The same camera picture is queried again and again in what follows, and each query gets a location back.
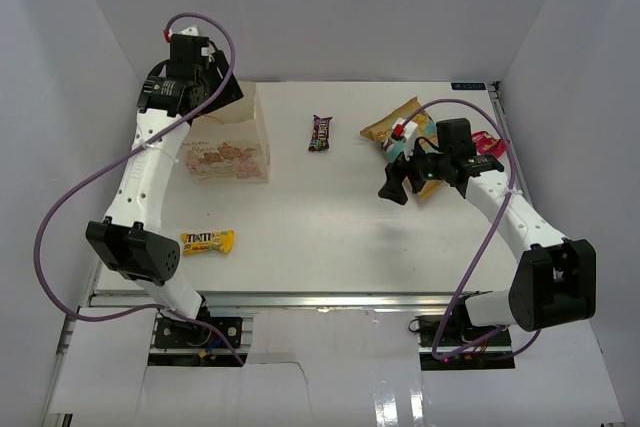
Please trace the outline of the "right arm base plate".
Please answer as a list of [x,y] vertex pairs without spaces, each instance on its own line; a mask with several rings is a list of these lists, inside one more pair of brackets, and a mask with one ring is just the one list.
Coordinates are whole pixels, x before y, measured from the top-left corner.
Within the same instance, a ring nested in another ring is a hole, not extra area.
[[[419,315],[411,320],[407,326],[410,333],[419,338],[422,348],[430,349],[440,324],[440,318],[435,315]],[[492,327],[461,327],[456,321],[449,321],[441,335],[438,351],[451,351],[462,347],[477,338],[489,333]],[[479,354],[484,349],[494,349],[496,352],[506,352],[512,347],[511,336],[507,330],[485,340],[482,344],[473,346],[470,352]]]

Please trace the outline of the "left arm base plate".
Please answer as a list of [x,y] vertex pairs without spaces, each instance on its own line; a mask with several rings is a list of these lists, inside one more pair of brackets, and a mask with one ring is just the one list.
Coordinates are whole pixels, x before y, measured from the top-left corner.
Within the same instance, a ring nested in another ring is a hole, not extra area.
[[[233,348],[241,346],[241,317],[212,317],[209,323],[224,335]],[[225,348],[226,344],[205,327],[160,316],[157,318],[152,346],[156,349],[204,349],[210,346]]]

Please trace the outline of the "tan popcorn chips bag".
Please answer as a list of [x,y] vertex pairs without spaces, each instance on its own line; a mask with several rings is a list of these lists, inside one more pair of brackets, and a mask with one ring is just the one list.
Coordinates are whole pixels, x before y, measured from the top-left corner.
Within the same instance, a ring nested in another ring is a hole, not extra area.
[[[389,179],[388,174],[391,172],[390,166],[404,154],[404,144],[398,144],[392,138],[393,129],[397,124],[401,124],[406,118],[412,114],[420,103],[414,97],[404,103],[402,106],[393,110],[386,117],[371,124],[360,131],[360,135],[376,143],[386,159],[385,180]],[[418,113],[412,122],[417,125],[417,136],[421,138],[420,146],[426,153],[435,153],[438,146],[436,135],[436,123],[426,112]]]

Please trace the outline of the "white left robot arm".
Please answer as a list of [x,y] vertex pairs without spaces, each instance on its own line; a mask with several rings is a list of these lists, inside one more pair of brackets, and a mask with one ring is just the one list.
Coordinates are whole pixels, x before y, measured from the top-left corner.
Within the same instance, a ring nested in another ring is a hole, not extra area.
[[180,272],[177,241],[161,235],[161,214],[178,151],[191,128],[184,116],[205,103],[213,112],[242,99],[224,53],[196,27],[168,37],[168,59],[147,75],[137,101],[133,145],[140,153],[126,163],[116,196],[101,221],[86,229],[89,244],[105,266],[142,287],[179,319],[177,334],[199,346],[211,334],[204,304]]

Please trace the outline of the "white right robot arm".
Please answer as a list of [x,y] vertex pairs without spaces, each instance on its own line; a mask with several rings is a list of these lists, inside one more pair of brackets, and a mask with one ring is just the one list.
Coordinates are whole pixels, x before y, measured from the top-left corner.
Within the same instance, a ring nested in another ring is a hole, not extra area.
[[472,346],[489,326],[517,325],[527,332],[586,320],[596,311],[596,252],[585,239],[571,240],[547,223],[509,185],[498,159],[481,155],[464,118],[437,123],[438,144],[423,148],[424,138],[413,121],[399,118],[390,141],[400,152],[385,168],[386,181],[378,195],[403,205],[408,196],[431,180],[455,188],[490,222],[518,265],[504,291],[471,295],[454,309],[453,337]]

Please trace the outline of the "small pink candy packet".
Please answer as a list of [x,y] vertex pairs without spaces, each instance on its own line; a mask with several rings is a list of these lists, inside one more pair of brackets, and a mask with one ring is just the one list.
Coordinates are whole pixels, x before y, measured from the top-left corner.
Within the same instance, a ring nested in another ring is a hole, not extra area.
[[492,155],[499,158],[506,151],[504,141],[501,138],[494,137],[487,131],[473,133],[472,140],[479,155]]

